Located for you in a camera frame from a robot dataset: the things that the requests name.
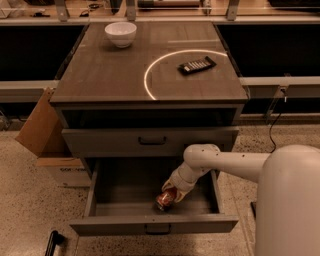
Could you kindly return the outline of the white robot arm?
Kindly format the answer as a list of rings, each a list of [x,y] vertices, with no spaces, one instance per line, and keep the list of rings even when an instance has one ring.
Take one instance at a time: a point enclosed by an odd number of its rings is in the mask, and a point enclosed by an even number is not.
[[[211,170],[258,184],[255,256],[320,256],[320,149],[289,145],[234,153],[193,144],[162,189],[179,202]]]

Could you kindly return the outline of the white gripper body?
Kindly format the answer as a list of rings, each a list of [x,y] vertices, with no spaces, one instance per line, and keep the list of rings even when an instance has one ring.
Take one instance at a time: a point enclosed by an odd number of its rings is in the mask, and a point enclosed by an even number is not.
[[[178,191],[189,193],[195,186],[199,178],[210,171],[210,168],[190,167],[183,162],[170,176],[171,184]]]

